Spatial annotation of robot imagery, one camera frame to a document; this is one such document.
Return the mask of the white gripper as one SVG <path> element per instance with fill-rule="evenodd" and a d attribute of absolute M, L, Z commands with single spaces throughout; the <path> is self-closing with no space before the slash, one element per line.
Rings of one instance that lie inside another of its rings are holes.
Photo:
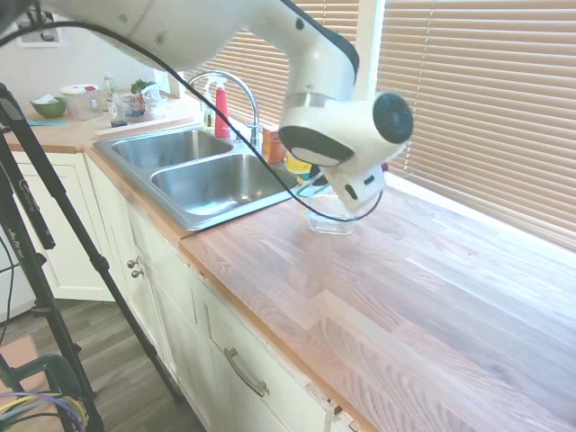
<path fill-rule="evenodd" d="M 349 212 L 360 212 L 373 205 L 383 192 L 383 187 L 368 187 L 360 184 L 347 184 L 345 186 L 345 207 Z"/>

